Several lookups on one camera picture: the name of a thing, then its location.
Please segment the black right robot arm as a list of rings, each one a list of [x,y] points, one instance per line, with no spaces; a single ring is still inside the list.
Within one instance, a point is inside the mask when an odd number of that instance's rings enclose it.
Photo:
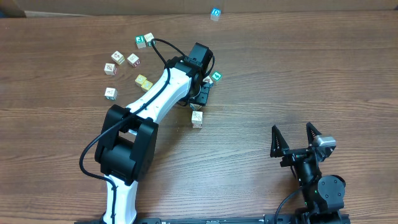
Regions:
[[[338,175],[323,176],[320,163],[336,148],[332,136],[323,135],[310,122],[306,124],[308,146],[290,149],[277,126],[272,127],[271,157],[280,157],[281,167],[290,167],[299,183],[309,212],[328,214],[344,207],[345,181]]]

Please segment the wooden picture block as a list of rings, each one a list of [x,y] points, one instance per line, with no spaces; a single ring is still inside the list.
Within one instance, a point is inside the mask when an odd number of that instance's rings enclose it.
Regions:
[[[192,124],[202,124],[203,123],[203,112],[202,111],[192,111]]]

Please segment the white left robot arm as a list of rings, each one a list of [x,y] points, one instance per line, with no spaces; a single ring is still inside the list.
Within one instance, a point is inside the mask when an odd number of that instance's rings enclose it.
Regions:
[[[100,223],[134,223],[137,184],[152,164],[159,123],[179,101],[206,105],[210,85],[203,79],[214,62],[213,52],[196,43],[188,55],[166,60],[158,82],[137,101],[110,107],[95,140],[95,161],[108,192]]]

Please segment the blue edged letter block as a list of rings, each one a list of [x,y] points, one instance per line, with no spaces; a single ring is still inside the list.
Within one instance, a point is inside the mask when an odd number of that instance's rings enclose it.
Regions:
[[[197,105],[197,104],[193,104],[193,103],[190,103],[190,107],[193,111],[199,111],[202,108],[201,105]]]

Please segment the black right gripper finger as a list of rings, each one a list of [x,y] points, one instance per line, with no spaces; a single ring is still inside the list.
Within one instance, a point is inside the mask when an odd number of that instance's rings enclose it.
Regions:
[[[276,125],[272,127],[271,157],[282,157],[289,151],[289,145],[283,138],[280,130]]]
[[[307,139],[309,146],[319,146],[319,139],[321,137],[321,132],[319,132],[311,122],[306,124]]]

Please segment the red edged wooden block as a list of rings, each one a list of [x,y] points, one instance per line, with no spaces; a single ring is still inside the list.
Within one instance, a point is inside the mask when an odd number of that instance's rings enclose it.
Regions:
[[[192,124],[192,127],[196,129],[201,129],[203,126],[202,124]]]

